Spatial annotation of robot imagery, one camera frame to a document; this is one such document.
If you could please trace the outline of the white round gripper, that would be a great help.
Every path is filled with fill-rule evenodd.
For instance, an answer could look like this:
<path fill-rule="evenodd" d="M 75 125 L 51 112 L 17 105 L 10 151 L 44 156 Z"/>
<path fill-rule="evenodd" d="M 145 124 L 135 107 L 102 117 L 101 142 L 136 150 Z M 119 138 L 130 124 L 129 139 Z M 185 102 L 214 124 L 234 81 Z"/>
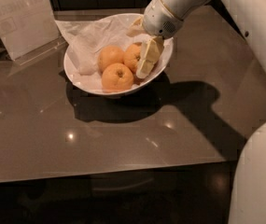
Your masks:
<path fill-rule="evenodd" d="M 182 20 L 176 18 L 162 0 L 151 0 L 145 9 L 144 16 L 137 18 L 129 26 L 126 32 L 129 37 L 145 33 L 153 36 L 142 42 L 136 70 L 138 78 L 144 79 L 151 73 L 164 50 L 163 39 L 173 37 L 182 25 Z"/>

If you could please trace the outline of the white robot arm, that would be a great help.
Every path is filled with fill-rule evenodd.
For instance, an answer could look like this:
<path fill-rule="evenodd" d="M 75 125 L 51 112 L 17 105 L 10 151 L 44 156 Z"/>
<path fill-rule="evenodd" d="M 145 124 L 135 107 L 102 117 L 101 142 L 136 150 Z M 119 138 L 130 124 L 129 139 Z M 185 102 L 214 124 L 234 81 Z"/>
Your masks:
<path fill-rule="evenodd" d="M 160 58 L 164 41 L 173 37 L 196 8 L 211 0 L 151 0 L 128 29 L 128 36 L 147 34 L 142 44 L 137 76 L 145 78 Z M 266 81 L 266 0 L 220 0 L 235 23 L 248 58 Z M 237 162 L 228 224 L 266 224 L 266 122 L 247 139 Z"/>

